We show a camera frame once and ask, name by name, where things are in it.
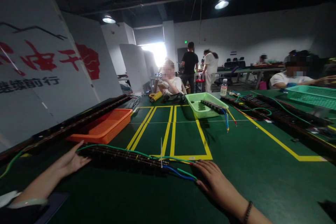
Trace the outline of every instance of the white shirt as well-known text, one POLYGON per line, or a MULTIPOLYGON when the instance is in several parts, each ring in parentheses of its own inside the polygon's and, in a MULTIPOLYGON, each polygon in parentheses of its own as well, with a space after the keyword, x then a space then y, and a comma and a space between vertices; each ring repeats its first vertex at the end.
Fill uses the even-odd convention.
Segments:
POLYGON ((208 64, 208 68, 206 69, 207 73, 212 74, 217 72, 218 59, 216 59, 212 53, 208 53, 205 56, 204 64, 208 64))
POLYGON ((276 87, 274 87, 274 84, 277 83, 285 83, 286 85, 288 83, 302 83, 302 82, 308 82, 308 81, 312 81, 313 79, 308 77, 308 76, 291 76, 288 77, 286 74, 286 71, 281 72, 281 73, 276 73, 275 75, 273 75, 273 77, 270 79, 269 81, 269 86, 270 89, 277 89, 276 87))
MULTIPOLYGON (((176 87, 180 93, 182 93, 182 81, 180 77, 174 77, 169 80, 172 86, 176 87)), ((159 80, 158 84, 163 84, 167 86, 167 89, 164 89, 162 95, 172 95, 175 94, 169 84, 163 80, 159 80)))

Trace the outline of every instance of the water bottle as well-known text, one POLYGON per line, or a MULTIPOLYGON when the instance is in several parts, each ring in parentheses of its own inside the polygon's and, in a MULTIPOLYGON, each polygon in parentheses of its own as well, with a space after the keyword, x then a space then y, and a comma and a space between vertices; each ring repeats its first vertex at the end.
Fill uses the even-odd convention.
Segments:
POLYGON ((223 79, 223 84, 222 86, 220 87, 220 96, 221 97, 225 97, 226 96, 226 91, 228 89, 228 80, 227 79, 223 79))

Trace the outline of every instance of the green plastic basket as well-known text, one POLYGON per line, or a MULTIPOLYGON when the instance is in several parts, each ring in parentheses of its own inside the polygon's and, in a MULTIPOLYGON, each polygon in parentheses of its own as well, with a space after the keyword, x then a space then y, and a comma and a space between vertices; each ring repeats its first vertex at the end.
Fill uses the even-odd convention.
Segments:
POLYGON ((224 102, 222 102, 221 100, 217 99, 216 97, 214 97, 209 93, 187 94, 185 97, 187 98, 189 105, 194 111, 197 118, 208 118, 219 116, 219 114, 216 111, 202 104, 201 100, 206 100, 221 107, 225 108, 229 107, 224 102))
POLYGON ((291 100, 336 110, 336 89, 315 86, 293 86, 286 89, 287 97, 291 100))

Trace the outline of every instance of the green workbench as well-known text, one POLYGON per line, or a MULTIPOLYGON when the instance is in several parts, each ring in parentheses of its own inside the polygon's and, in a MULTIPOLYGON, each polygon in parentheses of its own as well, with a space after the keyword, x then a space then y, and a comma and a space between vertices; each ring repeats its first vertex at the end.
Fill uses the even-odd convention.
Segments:
MULTIPOLYGON (((257 92, 304 111, 312 109, 288 100, 278 91, 257 92)), ((198 121, 189 106, 160 101, 151 104, 147 97, 141 99, 139 107, 131 123, 110 145, 160 155, 162 137, 166 155, 211 157, 237 190, 272 222, 333 223, 319 202, 336 201, 336 167, 301 142, 292 142, 293 137, 274 124, 252 122, 229 106, 238 126, 230 119, 227 133, 224 116, 198 121)), ((334 112, 329 117, 336 121, 334 112)), ((69 149, 69 143, 61 141, 37 156, 18 159, 0 180, 0 195, 23 190, 69 149)), ((171 164, 195 172, 187 164, 171 164)), ((50 224, 230 221, 230 216, 196 184, 172 175, 151 176, 88 164, 61 181, 55 191, 69 192, 70 196, 50 224)))

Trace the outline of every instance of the green wire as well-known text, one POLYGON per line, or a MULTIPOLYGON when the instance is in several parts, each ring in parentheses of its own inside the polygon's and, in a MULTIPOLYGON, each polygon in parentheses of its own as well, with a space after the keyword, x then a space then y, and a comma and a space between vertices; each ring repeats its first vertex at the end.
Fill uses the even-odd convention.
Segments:
POLYGON ((266 109, 266 108, 255 108, 255 109, 264 109, 264 110, 267 110, 269 112, 269 114, 268 114, 269 116, 272 114, 272 112, 270 110, 266 109))
POLYGON ((184 171, 184 170, 181 170, 180 168, 177 168, 177 170, 178 170, 179 172, 183 172, 184 174, 187 174, 188 176, 190 176, 190 177, 194 178, 195 180, 197 180, 197 178, 196 178, 194 175, 192 175, 192 174, 190 174, 190 173, 188 173, 188 172, 186 172, 186 171, 184 171))
POLYGON ((275 101, 276 101, 276 102, 277 102, 277 103, 278 103, 284 110, 286 110, 289 114, 295 116, 296 118, 299 118, 300 120, 302 120, 302 121, 304 121, 304 122, 306 122, 306 123, 308 123, 308 124, 311 124, 310 122, 307 122, 306 120, 304 120, 304 119, 302 119, 302 118, 300 118, 300 117, 294 115, 293 113, 289 112, 289 111, 288 111, 287 109, 285 109, 285 107, 282 106, 282 104, 281 104, 280 102, 278 102, 276 99, 274 99, 274 98, 272 98, 272 97, 269 97, 269 98, 275 100, 275 101))
MULTIPOLYGON (((88 145, 88 146, 85 146, 83 148, 80 148, 77 150, 78 151, 81 151, 83 149, 86 149, 86 148, 89 148, 91 146, 106 146, 106 147, 109 147, 109 148, 112 148, 112 149, 118 149, 118 150, 122 150, 122 151, 127 151, 127 152, 133 152, 133 153, 136 153, 136 154, 140 154, 140 155, 143 155, 149 159, 160 159, 161 157, 152 157, 152 156, 149 156, 145 153, 142 153, 142 152, 138 152, 138 151, 135 151, 135 150, 126 150, 126 149, 122 149, 122 148, 119 148, 119 147, 114 147, 114 146, 111 146, 111 145, 104 145, 104 144, 92 144, 92 145, 88 145)), ((190 161, 190 160, 184 160, 184 159, 179 159, 179 158, 176 158, 176 157, 170 157, 170 156, 163 156, 162 159, 175 159, 175 160, 178 160, 178 161, 183 161, 183 162, 187 162, 187 163, 194 163, 193 161, 190 161)))
POLYGON ((13 159, 12 159, 12 160, 9 162, 9 164, 7 165, 6 170, 4 171, 4 173, 0 176, 0 179, 2 179, 2 178, 9 172, 9 170, 11 169, 12 164, 14 163, 14 161, 15 161, 19 156, 21 156, 22 153, 23 153, 28 147, 30 147, 30 145, 27 146, 26 148, 24 148, 23 150, 21 150, 15 157, 13 157, 13 159))

